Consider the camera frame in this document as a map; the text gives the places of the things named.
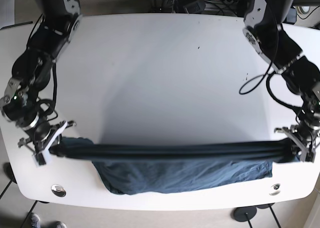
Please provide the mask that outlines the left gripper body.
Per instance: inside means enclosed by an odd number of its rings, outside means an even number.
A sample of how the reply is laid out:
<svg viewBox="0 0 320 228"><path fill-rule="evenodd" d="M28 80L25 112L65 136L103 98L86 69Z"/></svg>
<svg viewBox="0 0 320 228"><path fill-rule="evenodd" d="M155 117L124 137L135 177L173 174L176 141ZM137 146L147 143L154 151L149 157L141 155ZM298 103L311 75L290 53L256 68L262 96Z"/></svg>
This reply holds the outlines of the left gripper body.
<svg viewBox="0 0 320 228"><path fill-rule="evenodd" d="M311 95L303 95L301 107L286 104L274 97L274 101L295 113L296 124L290 127L275 128L275 133L283 133L301 149L301 161L314 161L316 158L316 139L320 135L320 89L313 88Z"/></svg>

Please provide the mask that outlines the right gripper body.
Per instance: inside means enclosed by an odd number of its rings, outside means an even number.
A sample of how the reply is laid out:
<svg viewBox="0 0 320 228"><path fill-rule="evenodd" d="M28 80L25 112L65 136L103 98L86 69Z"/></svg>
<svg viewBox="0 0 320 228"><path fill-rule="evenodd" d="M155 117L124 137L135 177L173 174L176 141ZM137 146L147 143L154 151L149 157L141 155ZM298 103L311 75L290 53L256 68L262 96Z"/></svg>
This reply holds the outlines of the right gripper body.
<svg viewBox="0 0 320 228"><path fill-rule="evenodd" d="M56 112L57 79L53 79L53 95L50 99L39 99L33 96L32 88L17 78L10 78L3 97L0 100L2 115L21 128L28 138L21 138L18 147L26 147L32 155L49 151L57 136L62 135L65 129L76 125L75 121L61 121L50 124L59 115Z"/></svg>

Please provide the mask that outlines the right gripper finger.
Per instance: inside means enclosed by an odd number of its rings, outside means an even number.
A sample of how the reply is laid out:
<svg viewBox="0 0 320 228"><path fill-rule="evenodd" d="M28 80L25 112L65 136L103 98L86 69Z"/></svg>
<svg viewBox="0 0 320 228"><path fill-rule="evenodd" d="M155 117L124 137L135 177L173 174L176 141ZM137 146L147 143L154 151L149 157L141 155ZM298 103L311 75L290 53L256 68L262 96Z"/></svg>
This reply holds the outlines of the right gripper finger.
<svg viewBox="0 0 320 228"><path fill-rule="evenodd" d="M50 149L49 149L50 153L56 153L57 151L59 151L60 148L63 147L62 139L63 139L62 135L59 135L56 137L56 139L50 146Z"/></svg>

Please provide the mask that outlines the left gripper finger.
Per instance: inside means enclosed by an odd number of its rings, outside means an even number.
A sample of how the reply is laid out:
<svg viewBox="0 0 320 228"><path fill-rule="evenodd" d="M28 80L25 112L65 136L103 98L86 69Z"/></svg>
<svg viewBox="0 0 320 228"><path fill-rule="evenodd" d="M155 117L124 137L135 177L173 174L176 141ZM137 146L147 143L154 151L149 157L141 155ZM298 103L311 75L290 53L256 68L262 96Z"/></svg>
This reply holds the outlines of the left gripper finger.
<svg viewBox="0 0 320 228"><path fill-rule="evenodd" d="M295 143L291 143L291 150L296 157L300 157L302 154L300 147Z"/></svg>

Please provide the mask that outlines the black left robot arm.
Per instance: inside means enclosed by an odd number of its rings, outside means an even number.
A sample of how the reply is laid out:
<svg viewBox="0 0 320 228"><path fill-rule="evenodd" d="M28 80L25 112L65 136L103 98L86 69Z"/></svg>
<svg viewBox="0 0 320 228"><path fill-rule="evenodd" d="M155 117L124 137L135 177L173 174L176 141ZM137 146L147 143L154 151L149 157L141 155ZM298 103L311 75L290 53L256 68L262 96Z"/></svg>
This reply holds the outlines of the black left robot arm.
<svg viewBox="0 0 320 228"><path fill-rule="evenodd" d="M271 98L278 104L292 110L298 120L297 125L275 129L292 140L292 151L302 162L314 162L316 158L316 138L320 135L320 70L304 55L299 45L283 28L294 0L250 0L244 14L243 34L266 61L272 73L266 72L266 88ZM301 97L301 107L287 104L277 99L270 81L280 75L289 91Z"/></svg>

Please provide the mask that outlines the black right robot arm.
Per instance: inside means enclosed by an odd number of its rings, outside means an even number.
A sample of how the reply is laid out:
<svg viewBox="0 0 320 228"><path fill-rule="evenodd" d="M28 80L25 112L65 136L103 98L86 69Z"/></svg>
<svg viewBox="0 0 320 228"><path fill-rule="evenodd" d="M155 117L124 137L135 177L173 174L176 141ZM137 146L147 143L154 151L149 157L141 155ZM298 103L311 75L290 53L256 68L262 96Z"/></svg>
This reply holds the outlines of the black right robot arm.
<svg viewBox="0 0 320 228"><path fill-rule="evenodd" d="M28 135L19 146L33 143L33 155L42 159L51 145L59 141L67 122L51 125L56 113L57 69L60 53L69 45L81 21L79 0L36 0L41 9L28 37L26 49L15 61L0 110Z"/></svg>

